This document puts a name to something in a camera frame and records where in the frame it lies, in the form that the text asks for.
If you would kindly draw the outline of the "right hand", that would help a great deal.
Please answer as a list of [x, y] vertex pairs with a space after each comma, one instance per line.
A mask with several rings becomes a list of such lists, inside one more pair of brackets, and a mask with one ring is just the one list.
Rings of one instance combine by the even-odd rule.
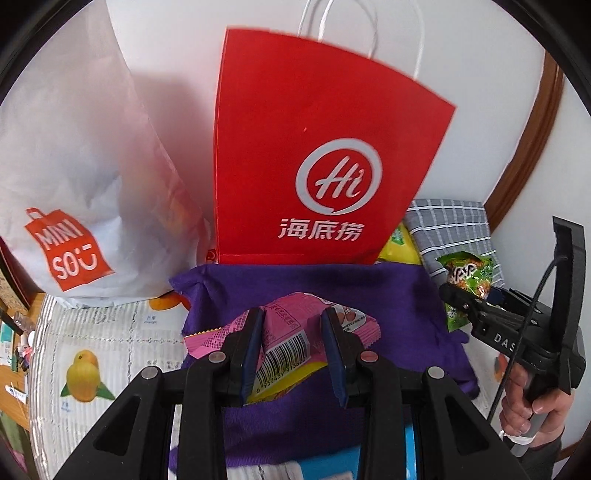
[[575, 392], [568, 395], [555, 389], [530, 402], [526, 399], [524, 390], [528, 380], [528, 372], [521, 365], [515, 364], [505, 385], [500, 423], [506, 434], [524, 436], [531, 429], [531, 417], [546, 414], [544, 423], [530, 445], [531, 448], [537, 448], [553, 442], [563, 434]]

